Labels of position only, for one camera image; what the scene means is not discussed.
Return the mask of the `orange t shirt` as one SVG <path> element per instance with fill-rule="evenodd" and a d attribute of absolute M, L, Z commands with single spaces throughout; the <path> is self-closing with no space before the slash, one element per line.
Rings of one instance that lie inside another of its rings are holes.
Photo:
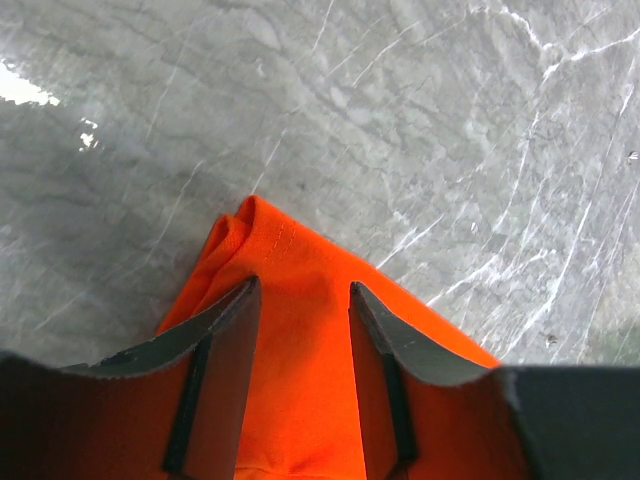
<path fill-rule="evenodd" d="M 411 326 L 486 367 L 496 360 L 376 268 L 251 196 L 220 217 L 168 330 L 257 276 L 262 307 L 235 475 L 239 479 L 361 479 L 365 475 L 348 308 L 367 285 Z"/>

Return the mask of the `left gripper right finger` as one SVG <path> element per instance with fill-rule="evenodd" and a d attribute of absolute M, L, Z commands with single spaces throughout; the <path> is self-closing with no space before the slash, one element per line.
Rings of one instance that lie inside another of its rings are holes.
<path fill-rule="evenodd" d="M 365 285 L 349 322 L 370 479 L 635 479 L 639 371 L 487 368 L 395 316 Z"/>

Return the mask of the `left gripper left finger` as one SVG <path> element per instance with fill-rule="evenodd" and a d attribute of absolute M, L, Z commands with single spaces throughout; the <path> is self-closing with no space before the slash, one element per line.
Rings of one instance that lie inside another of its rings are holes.
<path fill-rule="evenodd" d="M 102 361 L 1 355 L 5 479 L 230 479 L 261 309 L 250 278 L 180 325 Z"/>

